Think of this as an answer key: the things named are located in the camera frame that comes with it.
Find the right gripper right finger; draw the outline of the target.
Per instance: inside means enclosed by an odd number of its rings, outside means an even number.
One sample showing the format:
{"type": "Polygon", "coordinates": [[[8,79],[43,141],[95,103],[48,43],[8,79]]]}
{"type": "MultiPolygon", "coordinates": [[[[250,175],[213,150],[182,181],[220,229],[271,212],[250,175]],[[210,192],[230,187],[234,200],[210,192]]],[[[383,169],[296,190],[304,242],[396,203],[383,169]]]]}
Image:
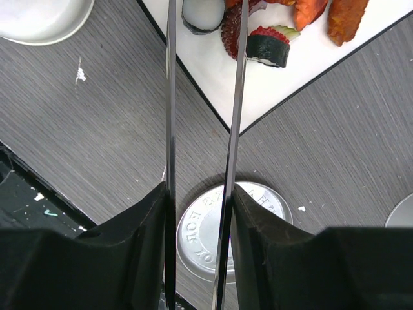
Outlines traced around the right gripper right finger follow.
{"type": "Polygon", "coordinates": [[[411,309],[412,230],[303,231],[233,193],[232,254],[240,309],[411,309]]]}

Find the round metal tin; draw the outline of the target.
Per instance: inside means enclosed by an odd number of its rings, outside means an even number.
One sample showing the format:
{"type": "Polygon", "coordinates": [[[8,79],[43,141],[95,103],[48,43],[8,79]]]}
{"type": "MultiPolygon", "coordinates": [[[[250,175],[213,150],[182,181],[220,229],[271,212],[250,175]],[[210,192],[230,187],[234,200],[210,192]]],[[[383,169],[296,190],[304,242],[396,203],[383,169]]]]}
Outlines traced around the round metal tin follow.
{"type": "Polygon", "coordinates": [[[385,227],[413,227],[413,194],[403,198],[391,211],[385,227]]]}

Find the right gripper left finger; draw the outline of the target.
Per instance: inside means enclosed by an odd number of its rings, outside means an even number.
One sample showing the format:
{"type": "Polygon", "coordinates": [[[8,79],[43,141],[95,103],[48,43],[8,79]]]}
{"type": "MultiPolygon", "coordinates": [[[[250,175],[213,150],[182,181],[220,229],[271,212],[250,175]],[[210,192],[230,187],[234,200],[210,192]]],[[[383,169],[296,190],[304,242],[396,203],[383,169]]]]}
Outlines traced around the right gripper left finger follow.
{"type": "Polygon", "coordinates": [[[160,183],[76,238],[48,229],[3,229],[1,308],[157,309],[166,199],[160,183]]]}

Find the metal tongs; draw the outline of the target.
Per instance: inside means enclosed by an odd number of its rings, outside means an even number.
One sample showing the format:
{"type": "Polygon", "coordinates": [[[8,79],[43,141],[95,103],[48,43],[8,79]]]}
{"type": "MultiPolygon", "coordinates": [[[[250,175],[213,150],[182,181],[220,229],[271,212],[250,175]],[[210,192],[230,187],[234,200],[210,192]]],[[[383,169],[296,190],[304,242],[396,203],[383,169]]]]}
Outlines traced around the metal tongs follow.
{"type": "MultiPolygon", "coordinates": [[[[239,31],[239,48],[236,67],[236,82],[232,124],[228,142],[227,165],[223,202],[219,222],[219,236],[217,241],[216,271],[212,309],[222,309],[225,301],[225,287],[227,282],[227,256],[230,241],[230,227],[232,209],[234,205],[233,191],[236,177],[236,162],[240,135],[241,112],[246,70],[246,46],[248,34],[249,3],[242,2],[241,23],[239,31]]],[[[166,166],[165,181],[168,192],[168,202],[165,214],[165,297],[168,309],[175,308],[176,293],[176,243],[170,241],[175,229],[176,218],[176,2],[168,2],[166,23],[166,166]]]]}

